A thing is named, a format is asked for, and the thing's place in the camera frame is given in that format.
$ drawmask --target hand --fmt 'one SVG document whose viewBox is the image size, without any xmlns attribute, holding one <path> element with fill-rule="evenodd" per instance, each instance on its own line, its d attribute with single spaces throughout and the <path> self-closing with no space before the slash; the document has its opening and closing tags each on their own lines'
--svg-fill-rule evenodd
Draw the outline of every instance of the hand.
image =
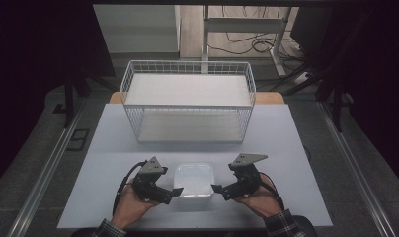
<svg viewBox="0 0 399 237">
<path fill-rule="evenodd" d="M 261 174 L 261 179 L 269 186 L 274 187 L 274 184 L 268 179 L 267 176 Z M 282 212 L 279 203 L 270 191 L 262 186 L 247 197 L 238 197 L 235 201 L 245 204 L 253 212 L 261 217 L 270 217 Z"/>
<path fill-rule="evenodd" d="M 132 188 L 132 179 L 122 190 L 119 204 L 111 223 L 121 229 L 139 220 L 151 207 L 158 205 L 156 201 L 144 201 Z"/>
</svg>

